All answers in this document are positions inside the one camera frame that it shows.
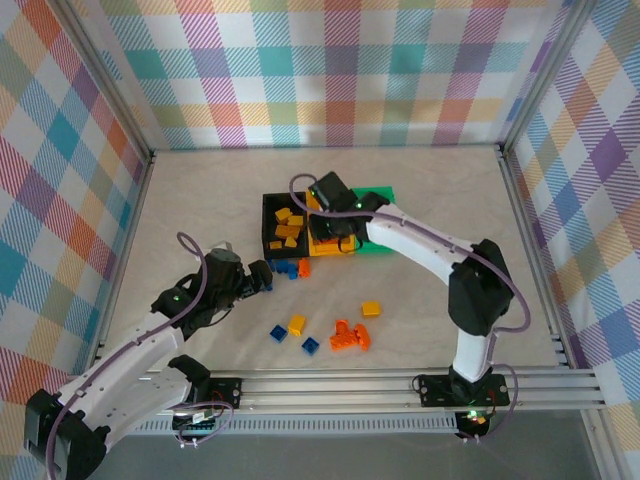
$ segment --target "orange lego pieces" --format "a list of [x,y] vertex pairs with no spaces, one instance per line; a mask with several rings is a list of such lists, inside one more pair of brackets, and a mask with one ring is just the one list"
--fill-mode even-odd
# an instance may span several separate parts
[[337,352],[338,350],[358,345],[358,337],[356,337],[355,332],[346,332],[329,338],[329,343],[331,344],[331,350]]
[[294,315],[291,317],[291,321],[289,322],[289,333],[299,337],[302,335],[302,331],[304,330],[304,324],[307,321],[305,317],[302,315]]
[[364,351],[369,350],[369,347],[371,346],[371,337],[369,337],[369,331],[367,330],[367,327],[359,323],[356,325],[353,331],[358,338],[360,348],[362,348]]
[[286,225],[291,215],[293,215],[293,213],[290,208],[281,208],[276,212],[276,220],[280,225]]
[[304,218],[302,217],[302,215],[291,215],[287,219],[287,225],[289,225],[290,227],[302,228],[304,226]]
[[278,225],[276,227],[276,237],[286,239],[287,237],[292,237],[293,239],[298,238],[300,235],[300,229],[298,227],[289,227],[287,225]]
[[341,318],[336,320],[336,334],[329,338],[331,350],[337,352],[344,348],[360,345],[362,350],[367,351],[371,346],[371,338],[367,328],[359,323],[353,331],[349,330],[349,321]]
[[298,262],[298,275],[302,278],[311,276],[311,263],[308,258],[301,258]]
[[362,303],[362,316],[363,317],[377,317],[380,315],[380,304],[378,302],[363,302]]
[[349,331],[349,321],[344,318],[336,320],[336,335],[342,335]]

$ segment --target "plaid wall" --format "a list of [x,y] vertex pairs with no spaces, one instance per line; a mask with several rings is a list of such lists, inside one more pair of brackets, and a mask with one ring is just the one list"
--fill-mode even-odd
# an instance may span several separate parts
[[0,478],[24,404],[79,374],[143,171],[44,0],[0,0]]
[[600,0],[516,147],[581,366],[640,478],[640,0]]
[[494,143],[570,3],[74,1],[172,149]]

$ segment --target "blue lego brick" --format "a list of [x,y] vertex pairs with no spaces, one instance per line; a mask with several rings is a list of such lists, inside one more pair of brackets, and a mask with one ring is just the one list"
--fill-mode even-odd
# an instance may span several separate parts
[[269,335],[271,335],[276,342],[282,343],[284,337],[287,336],[287,330],[282,328],[280,325],[276,325],[275,327],[273,327],[273,330],[271,330],[271,333],[269,333]]
[[298,278],[298,266],[294,263],[289,264],[289,280]]
[[287,273],[289,271],[289,262],[286,260],[278,260],[276,262],[276,272]]
[[302,349],[307,352],[309,355],[313,355],[318,350],[320,344],[316,342],[313,338],[307,338],[302,344]]

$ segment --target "green tray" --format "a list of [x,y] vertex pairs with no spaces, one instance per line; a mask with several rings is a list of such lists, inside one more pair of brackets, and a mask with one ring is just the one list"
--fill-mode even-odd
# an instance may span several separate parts
[[[394,203],[396,201],[396,197],[393,194],[392,187],[361,187],[361,188],[354,188],[353,191],[358,196],[358,198],[362,198],[364,194],[367,192],[374,192],[374,193],[377,193],[378,195],[383,196],[384,198],[389,200],[391,203]],[[364,244],[362,245],[362,248],[356,250],[356,254],[390,253],[390,252],[393,252],[393,250],[387,247],[377,245],[375,243],[371,243],[371,242],[364,242]]]

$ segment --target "black tray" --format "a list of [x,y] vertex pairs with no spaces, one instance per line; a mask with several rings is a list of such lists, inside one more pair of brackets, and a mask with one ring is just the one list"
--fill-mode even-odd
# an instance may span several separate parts
[[[305,201],[304,192],[296,192],[296,196]],[[294,215],[302,215],[303,224],[300,235],[296,241],[298,246],[295,248],[287,248],[284,246],[284,240],[276,237],[276,212],[281,208],[290,208]],[[279,250],[271,250],[269,242],[282,240],[282,248]],[[303,258],[309,256],[309,237],[307,235],[307,214],[298,207],[288,193],[265,193],[262,195],[262,251],[265,260],[278,260],[283,258]]]

